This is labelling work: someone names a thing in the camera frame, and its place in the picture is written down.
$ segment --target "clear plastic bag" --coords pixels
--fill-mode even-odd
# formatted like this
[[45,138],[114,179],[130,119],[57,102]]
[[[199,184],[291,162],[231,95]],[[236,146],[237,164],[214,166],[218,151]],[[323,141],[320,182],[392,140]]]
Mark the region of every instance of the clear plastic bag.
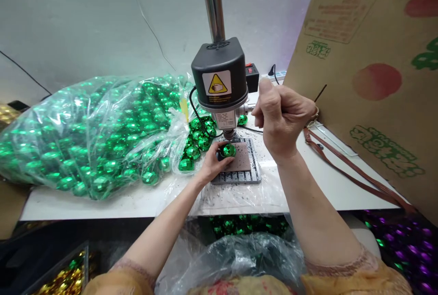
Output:
[[[202,165],[203,160],[202,156],[198,164]],[[265,214],[278,212],[279,207],[287,207],[275,165],[267,161],[261,162],[260,166],[262,176],[259,184],[207,184],[196,198],[189,215]],[[166,187],[163,202],[157,206],[156,216],[178,196],[191,178],[192,174],[179,176]]]
[[188,135],[186,76],[96,77],[58,91],[0,134],[0,174],[102,200],[155,186]]
[[287,242],[268,233],[226,236],[204,247],[182,232],[157,280],[155,294],[187,294],[195,287],[212,286],[236,276],[271,275],[297,293],[306,272],[298,241]]

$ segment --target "person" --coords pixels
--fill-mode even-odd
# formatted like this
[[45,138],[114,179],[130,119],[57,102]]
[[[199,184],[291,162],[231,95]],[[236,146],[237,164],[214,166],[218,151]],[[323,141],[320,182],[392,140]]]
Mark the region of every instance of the person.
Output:
[[[301,276],[307,294],[411,294],[407,281],[357,240],[318,187],[297,150],[298,135],[316,111],[313,101],[286,86],[274,87],[269,80],[262,79],[259,99],[252,112],[255,126],[263,127],[264,143],[278,166],[308,270]],[[217,160],[216,151],[223,144],[211,145],[196,176],[114,267],[87,285],[85,295],[153,294],[155,281],[196,197],[233,160],[231,157]],[[189,293],[219,295],[215,290],[201,285]],[[271,276],[240,276],[223,294],[249,293],[290,294],[291,291]]]

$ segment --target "hand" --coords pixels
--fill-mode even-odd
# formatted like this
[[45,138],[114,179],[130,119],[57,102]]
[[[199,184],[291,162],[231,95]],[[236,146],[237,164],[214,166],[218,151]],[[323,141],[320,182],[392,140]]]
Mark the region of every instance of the hand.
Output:
[[228,141],[213,142],[210,146],[210,149],[207,151],[201,170],[198,172],[198,174],[196,174],[196,177],[203,184],[203,186],[214,179],[217,174],[222,172],[224,168],[234,160],[234,157],[227,157],[222,161],[219,161],[216,158],[216,152],[219,150],[219,147],[227,143]]
[[252,111],[255,126],[263,127],[263,140],[277,164],[297,152],[298,135],[316,114],[312,100],[286,86],[273,86],[263,78],[259,84],[259,99]]

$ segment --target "metal grate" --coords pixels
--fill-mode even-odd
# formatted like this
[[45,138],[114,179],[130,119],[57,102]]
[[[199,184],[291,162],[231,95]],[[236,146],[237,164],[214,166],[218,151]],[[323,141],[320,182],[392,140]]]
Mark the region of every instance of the metal grate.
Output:
[[231,143],[246,142],[248,146],[248,154],[250,156],[251,170],[244,172],[221,172],[216,176],[211,184],[241,184],[249,183],[255,184],[261,182],[261,170],[257,160],[256,150],[254,142],[251,138],[246,137],[234,137]]

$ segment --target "white wall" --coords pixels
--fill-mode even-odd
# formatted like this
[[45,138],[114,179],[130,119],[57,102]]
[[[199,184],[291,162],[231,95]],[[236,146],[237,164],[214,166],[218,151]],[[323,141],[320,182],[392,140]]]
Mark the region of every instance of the white wall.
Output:
[[[140,1],[177,73],[190,72],[211,40],[204,0]],[[246,61],[285,70],[310,0],[222,1],[226,36],[239,38]],[[50,91],[98,75],[174,73],[135,0],[0,0],[0,49]],[[0,57],[0,100],[45,96],[26,77]]]

